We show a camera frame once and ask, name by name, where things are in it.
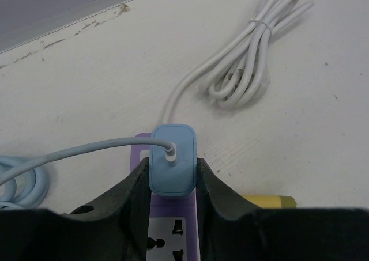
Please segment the blue plug charger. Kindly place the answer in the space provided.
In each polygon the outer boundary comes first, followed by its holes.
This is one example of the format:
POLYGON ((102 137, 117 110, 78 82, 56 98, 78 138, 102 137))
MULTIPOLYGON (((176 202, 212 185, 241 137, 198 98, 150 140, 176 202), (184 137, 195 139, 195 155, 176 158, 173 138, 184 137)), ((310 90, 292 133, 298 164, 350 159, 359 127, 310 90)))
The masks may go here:
POLYGON ((175 153, 152 145, 149 156, 149 187, 163 197, 186 197, 195 188, 197 166, 197 137, 195 131, 185 124, 162 124, 151 137, 165 140, 175 153))

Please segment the yellow plug adapter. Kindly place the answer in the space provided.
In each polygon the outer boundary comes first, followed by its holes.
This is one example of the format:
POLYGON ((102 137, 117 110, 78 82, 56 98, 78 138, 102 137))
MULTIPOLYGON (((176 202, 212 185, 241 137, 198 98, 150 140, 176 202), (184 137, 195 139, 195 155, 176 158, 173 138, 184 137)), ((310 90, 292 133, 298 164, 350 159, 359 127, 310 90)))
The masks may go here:
POLYGON ((282 195, 243 195, 249 202, 264 209, 295 209, 297 203, 291 196, 282 195))

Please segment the purple power strip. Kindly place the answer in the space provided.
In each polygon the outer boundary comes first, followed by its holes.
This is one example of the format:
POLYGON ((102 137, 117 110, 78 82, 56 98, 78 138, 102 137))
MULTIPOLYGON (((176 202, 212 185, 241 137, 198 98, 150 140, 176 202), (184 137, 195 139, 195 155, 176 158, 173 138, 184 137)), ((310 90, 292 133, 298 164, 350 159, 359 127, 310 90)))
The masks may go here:
POLYGON ((171 167, 165 159, 164 149, 150 145, 131 147, 131 171, 150 156, 150 150, 155 152, 154 163, 164 164, 150 179, 150 183, 158 183, 158 186, 151 194, 146 259, 198 260, 195 132, 189 126, 164 124, 152 133, 140 133, 139 136, 171 141, 179 150, 178 163, 171 167))

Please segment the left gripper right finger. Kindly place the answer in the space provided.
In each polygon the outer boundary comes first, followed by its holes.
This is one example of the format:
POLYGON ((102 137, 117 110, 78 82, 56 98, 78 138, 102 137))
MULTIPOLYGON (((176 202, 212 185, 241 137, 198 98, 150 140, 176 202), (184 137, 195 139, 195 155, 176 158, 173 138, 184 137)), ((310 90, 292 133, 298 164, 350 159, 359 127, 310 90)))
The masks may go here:
POLYGON ((263 209, 197 161, 202 260, 367 260, 368 210, 263 209))

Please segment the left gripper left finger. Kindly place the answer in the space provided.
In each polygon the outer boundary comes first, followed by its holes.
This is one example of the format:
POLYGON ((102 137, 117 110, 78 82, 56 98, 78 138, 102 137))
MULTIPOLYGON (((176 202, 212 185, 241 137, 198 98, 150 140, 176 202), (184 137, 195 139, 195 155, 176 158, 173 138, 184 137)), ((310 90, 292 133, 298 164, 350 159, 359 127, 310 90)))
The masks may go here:
POLYGON ((1 212, 1 260, 145 260, 151 191, 149 159, 70 214, 1 212))

